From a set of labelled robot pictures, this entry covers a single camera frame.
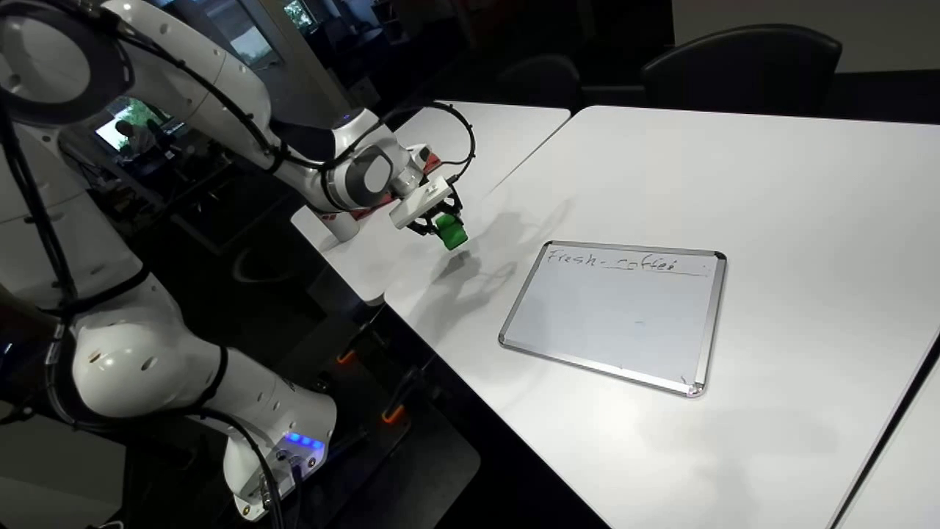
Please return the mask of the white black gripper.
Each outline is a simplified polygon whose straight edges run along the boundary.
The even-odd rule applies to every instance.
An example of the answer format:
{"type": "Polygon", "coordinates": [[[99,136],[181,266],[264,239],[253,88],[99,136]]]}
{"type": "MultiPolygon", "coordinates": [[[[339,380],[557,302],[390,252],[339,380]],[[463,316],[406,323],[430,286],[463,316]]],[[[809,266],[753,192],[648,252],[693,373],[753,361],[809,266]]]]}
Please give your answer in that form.
{"type": "Polygon", "coordinates": [[[434,232],[434,221],[441,216],[459,217],[462,201],[452,183],[430,179],[427,185],[415,188],[390,208],[390,224],[397,230],[412,230],[418,235],[434,232]]]}

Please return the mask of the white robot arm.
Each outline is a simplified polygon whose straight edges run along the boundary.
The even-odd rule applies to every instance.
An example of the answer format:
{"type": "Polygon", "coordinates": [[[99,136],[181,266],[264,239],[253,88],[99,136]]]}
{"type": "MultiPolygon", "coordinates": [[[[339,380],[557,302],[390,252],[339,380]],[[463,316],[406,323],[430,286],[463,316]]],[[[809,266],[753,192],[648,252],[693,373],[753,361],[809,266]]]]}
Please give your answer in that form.
{"type": "Polygon", "coordinates": [[[239,57],[149,0],[0,0],[0,22],[2,293],[49,330],[49,407],[80,429],[161,415],[214,424],[236,508],[277,521],[327,464],[339,404],[195,336],[95,204],[65,136],[139,100],[146,111],[120,126],[129,144],[149,147],[177,117],[297,192],[336,239],[375,208],[400,230],[446,235],[462,211],[455,179],[366,110],[333,130],[280,120],[239,57]]]}

